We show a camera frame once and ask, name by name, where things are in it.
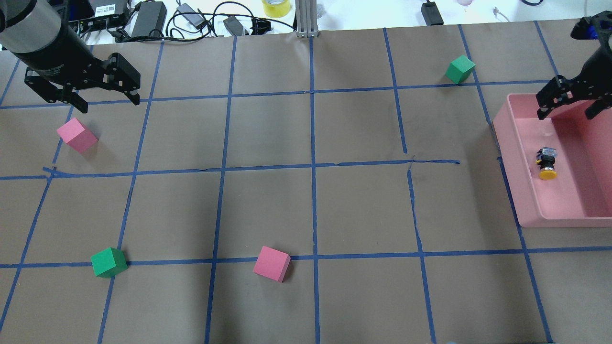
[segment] yellow cap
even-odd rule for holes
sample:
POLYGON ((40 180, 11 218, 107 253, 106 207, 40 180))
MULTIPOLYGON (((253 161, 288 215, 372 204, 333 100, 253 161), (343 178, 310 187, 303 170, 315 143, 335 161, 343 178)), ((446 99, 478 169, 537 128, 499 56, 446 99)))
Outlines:
POLYGON ((540 171, 540 179, 544 181, 549 181, 554 178, 557 178, 556 171, 551 171, 551 170, 541 170, 540 171))

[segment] metal post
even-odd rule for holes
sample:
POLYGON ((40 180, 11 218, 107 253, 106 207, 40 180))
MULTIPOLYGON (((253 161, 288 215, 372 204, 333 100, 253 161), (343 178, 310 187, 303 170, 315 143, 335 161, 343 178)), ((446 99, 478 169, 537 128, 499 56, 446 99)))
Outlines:
POLYGON ((316 24, 316 0, 296 0, 297 36, 319 37, 316 24))

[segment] pink tray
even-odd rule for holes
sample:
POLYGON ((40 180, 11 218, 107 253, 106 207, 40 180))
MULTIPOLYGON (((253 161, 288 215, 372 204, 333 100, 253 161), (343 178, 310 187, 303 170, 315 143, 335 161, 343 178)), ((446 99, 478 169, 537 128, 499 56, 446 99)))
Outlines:
POLYGON ((537 118, 535 94, 511 94, 493 121, 523 227, 612 226, 612 111, 587 120, 591 102, 537 118), (557 178, 538 178, 536 153, 556 148, 557 178))

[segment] green cube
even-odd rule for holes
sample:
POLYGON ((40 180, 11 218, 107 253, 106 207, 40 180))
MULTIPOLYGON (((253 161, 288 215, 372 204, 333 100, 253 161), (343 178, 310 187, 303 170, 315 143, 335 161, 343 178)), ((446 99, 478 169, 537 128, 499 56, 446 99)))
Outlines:
POLYGON ((455 84, 459 84, 469 77, 475 66, 476 64, 465 55, 461 55, 450 63, 449 68, 446 70, 446 76, 455 84))
POLYGON ((106 279, 127 269, 123 252, 112 247, 92 255, 91 264, 94 267, 95 275, 106 279))

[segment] foam block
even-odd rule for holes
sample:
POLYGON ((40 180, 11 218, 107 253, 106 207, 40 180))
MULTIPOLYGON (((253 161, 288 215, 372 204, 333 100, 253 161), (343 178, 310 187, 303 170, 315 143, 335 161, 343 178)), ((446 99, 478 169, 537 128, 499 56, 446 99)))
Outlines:
POLYGON ((290 261, 291 257, 287 253, 264 246, 257 257, 253 272, 283 283, 290 261))
POLYGON ((475 66, 476 64, 465 55, 461 55, 450 63, 449 68, 446 70, 446 76, 455 84, 462 83, 469 77, 475 66))
POLYGON ((112 247, 92 255, 91 264, 94 267, 94 274, 106 279, 127 269, 123 252, 112 247))
POLYGON ((62 140, 79 153, 83 153, 98 142, 94 133, 76 118, 66 122, 57 131, 62 140))

